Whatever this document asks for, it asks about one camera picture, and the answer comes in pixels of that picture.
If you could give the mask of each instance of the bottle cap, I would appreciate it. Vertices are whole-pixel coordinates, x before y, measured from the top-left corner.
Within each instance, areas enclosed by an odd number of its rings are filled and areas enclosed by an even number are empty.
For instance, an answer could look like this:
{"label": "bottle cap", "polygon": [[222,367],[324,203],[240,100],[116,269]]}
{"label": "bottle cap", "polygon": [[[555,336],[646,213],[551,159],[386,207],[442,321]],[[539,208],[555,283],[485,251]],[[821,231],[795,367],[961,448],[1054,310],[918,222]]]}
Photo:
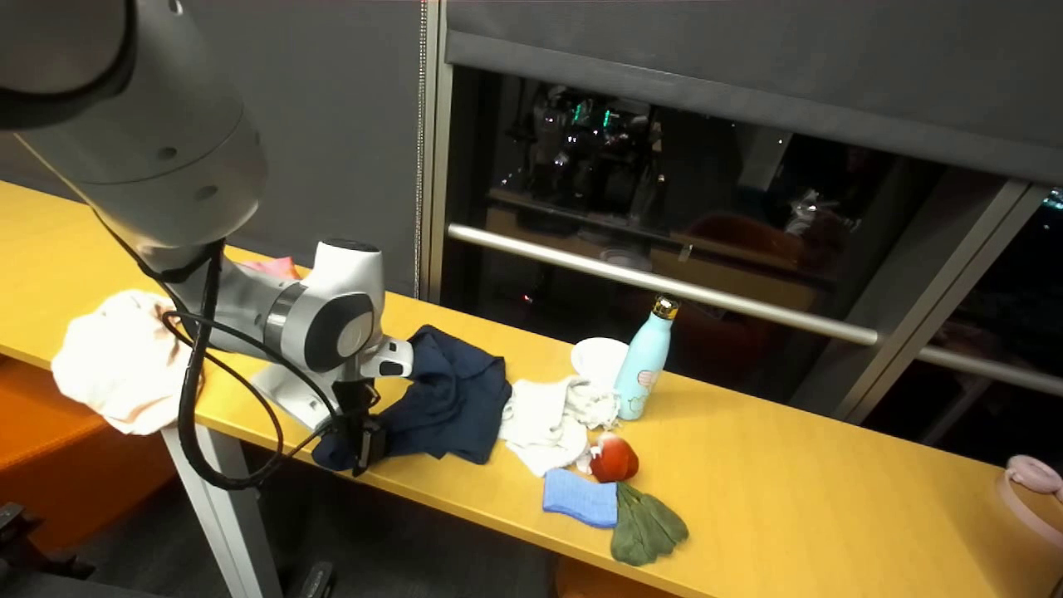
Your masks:
{"label": "bottle cap", "polygon": [[654,302],[654,315],[658,315],[658,320],[666,320],[666,321],[669,321],[675,312],[676,312],[676,306],[675,306],[669,300],[660,295],[660,300]]}

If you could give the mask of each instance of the gray wall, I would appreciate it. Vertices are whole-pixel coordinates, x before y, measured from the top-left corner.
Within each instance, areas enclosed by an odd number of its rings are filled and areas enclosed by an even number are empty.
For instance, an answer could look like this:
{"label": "gray wall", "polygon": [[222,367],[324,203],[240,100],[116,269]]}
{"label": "gray wall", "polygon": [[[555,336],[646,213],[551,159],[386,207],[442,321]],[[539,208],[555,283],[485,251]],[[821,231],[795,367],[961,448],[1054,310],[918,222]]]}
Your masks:
{"label": "gray wall", "polygon": [[[261,132],[270,186],[233,242],[312,258],[314,238],[386,250],[414,287],[414,0],[186,0]],[[70,197],[6,132],[0,178]]]}

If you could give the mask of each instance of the blue sponge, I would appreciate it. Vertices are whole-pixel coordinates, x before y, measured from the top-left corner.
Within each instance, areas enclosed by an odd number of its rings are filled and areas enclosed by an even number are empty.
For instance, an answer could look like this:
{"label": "blue sponge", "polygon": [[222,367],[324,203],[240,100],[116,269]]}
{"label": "blue sponge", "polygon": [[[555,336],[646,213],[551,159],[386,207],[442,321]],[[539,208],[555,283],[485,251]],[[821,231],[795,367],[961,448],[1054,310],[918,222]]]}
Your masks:
{"label": "blue sponge", "polygon": [[615,528],[617,523],[617,485],[596,485],[575,471],[551,468],[543,471],[543,492],[541,492],[543,511],[560,511],[566,517],[576,517],[594,528]]}

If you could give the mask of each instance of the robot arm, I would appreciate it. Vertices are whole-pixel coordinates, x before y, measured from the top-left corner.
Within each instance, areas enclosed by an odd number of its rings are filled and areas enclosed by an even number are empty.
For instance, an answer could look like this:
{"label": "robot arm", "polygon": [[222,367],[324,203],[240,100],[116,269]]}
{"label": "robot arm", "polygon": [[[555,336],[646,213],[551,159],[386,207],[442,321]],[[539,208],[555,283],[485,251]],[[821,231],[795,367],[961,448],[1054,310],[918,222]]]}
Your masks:
{"label": "robot arm", "polygon": [[[17,130],[178,306],[203,312],[203,263],[258,208],[264,159],[178,0],[0,0],[0,130]],[[383,254],[323,242],[303,283],[227,263],[215,321],[312,376],[349,378],[388,344],[383,302]],[[209,343],[261,355],[227,331]]]}

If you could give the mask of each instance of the blue water bottle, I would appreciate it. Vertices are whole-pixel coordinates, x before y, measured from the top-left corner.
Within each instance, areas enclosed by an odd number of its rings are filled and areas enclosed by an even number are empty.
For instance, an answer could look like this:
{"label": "blue water bottle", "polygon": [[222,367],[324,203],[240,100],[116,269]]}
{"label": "blue water bottle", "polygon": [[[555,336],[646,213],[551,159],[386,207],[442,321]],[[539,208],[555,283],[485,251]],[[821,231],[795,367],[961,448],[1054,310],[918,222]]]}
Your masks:
{"label": "blue water bottle", "polygon": [[641,417],[644,402],[650,398],[650,387],[666,363],[675,312],[675,302],[658,300],[644,324],[626,343],[626,355],[617,372],[617,408],[626,420]]}

